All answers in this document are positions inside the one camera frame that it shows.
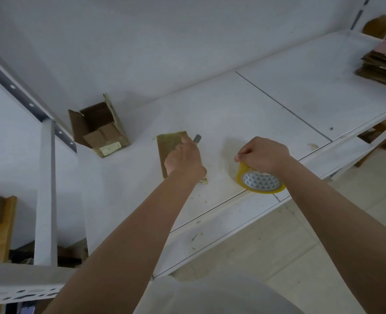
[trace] person's right hand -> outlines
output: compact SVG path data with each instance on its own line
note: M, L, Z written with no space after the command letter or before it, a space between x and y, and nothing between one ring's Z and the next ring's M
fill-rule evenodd
M245 144L235 156L235 162L243 162L261 173L276 175L292 157L284 144L255 137Z

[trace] person's left hand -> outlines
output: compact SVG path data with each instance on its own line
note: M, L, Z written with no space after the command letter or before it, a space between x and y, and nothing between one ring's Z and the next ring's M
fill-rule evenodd
M207 173L202 166L199 149L188 136L181 137L181 141L183 143L177 145L164 161L167 174L179 171L199 181Z

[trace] tiled floor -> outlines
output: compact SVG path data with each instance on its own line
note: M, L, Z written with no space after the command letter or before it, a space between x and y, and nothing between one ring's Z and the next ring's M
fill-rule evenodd
M331 185L386 226L386 151L375 151ZM190 281L226 266L264 281L306 314L364 313L293 201L172 275Z

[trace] hand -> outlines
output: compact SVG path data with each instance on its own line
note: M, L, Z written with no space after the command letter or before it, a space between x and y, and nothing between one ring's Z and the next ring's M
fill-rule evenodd
M199 149L188 136L181 137L181 141L183 143L177 145L164 161L167 174L179 171L199 181L207 173L202 166Z
M293 159L284 144L255 137L245 144L235 156L235 162L243 162L261 173L276 175L284 164Z

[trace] white wall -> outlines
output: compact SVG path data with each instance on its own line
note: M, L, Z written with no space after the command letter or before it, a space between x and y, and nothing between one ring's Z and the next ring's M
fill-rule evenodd
M69 124L336 30L355 0L0 0L0 56Z
M41 124L0 86L0 195L18 197L12 248L35 238ZM75 153L56 139L58 243L85 237Z

